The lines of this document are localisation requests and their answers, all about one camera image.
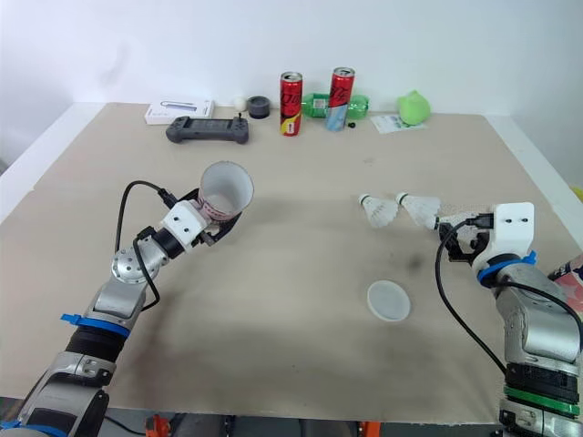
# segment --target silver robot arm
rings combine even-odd
[[[211,235],[205,232],[211,221],[195,206],[193,201],[179,201],[158,231],[145,229],[133,247],[119,250],[112,260],[111,277],[85,313],[62,317],[77,330],[30,391],[17,419],[2,424],[2,437],[97,435],[108,404],[103,387],[111,381],[116,359],[146,300],[148,282],[140,258],[153,279],[180,253],[222,238],[240,216],[221,224],[219,233]]]
[[[496,205],[492,214],[467,224],[472,223],[488,229],[477,234],[473,253],[464,253],[455,238],[445,247],[450,260],[471,264],[478,281],[493,291],[504,319],[506,386],[499,414],[504,429],[496,435],[583,436],[576,420],[581,327],[563,290],[534,267],[536,254],[527,254],[534,237],[533,205]],[[443,240],[453,224],[438,224]]]

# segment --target green ring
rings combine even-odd
[[[546,396],[530,393],[528,391],[513,389],[506,386],[504,388],[504,394],[506,396],[521,399],[522,401],[532,402],[535,403],[536,405],[540,405],[541,407],[547,407],[551,410],[556,410],[558,412],[565,412],[567,414],[573,414],[576,416],[579,416],[580,413],[578,405],[562,401],[556,401]]]

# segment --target game controller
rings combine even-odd
[[[245,144],[249,140],[249,124],[240,113],[232,120],[178,117],[166,129],[166,137],[173,143],[183,139],[223,139]]]

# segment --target paper sheet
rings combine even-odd
[[[423,123],[419,125],[407,125],[398,114],[385,114],[381,116],[371,117],[376,130],[379,134],[388,134],[390,132],[398,132],[400,130],[415,130],[426,129],[427,126]]]

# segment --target table edge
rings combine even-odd
[[[583,228],[580,226],[583,219],[583,203],[512,117],[485,116],[485,118],[547,199],[573,240],[583,250]]]
[[[95,118],[105,103],[74,103],[0,176],[0,223]]]

